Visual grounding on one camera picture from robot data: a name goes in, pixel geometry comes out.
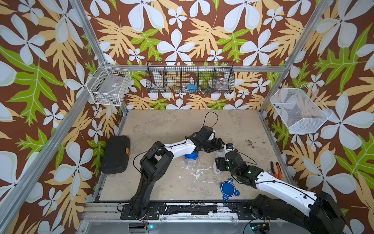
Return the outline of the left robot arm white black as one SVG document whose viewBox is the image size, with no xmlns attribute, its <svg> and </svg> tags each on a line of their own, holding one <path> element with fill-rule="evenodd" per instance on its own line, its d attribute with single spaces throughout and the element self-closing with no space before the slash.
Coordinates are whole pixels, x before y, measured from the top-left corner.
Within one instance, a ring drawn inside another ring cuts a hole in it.
<svg viewBox="0 0 374 234">
<path fill-rule="evenodd" d="M 177 143 L 155 142 L 140 160 L 140 181 L 130 201 L 130 214 L 136 219 L 146 215 L 154 185 L 164 176 L 173 159 L 200 151 L 211 153 L 223 148 L 223 140 L 217 138 L 215 130 L 208 126 L 203 126 L 199 132 Z"/>
</svg>

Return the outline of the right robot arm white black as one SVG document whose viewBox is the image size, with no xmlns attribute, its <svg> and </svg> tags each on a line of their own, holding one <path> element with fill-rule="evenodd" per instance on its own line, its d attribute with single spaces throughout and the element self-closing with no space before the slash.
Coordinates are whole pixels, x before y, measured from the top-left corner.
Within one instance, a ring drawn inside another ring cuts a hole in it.
<svg viewBox="0 0 374 234">
<path fill-rule="evenodd" d="M 275 196 L 258 195 L 250 204 L 254 218 L 274 217 L 306 229 L 311 234 L 341 234 L 346 225 L 345 217 L 328 193 L 315 194 L 295 187 L 272 176 L 255 165 L 247 165 L 237 150 L 224 157 L 215 158 L 215 168 L 230 172 L 231 177 L 220 186 L 223 200 L 239 195 L 233 182 Z"/>
</svg>

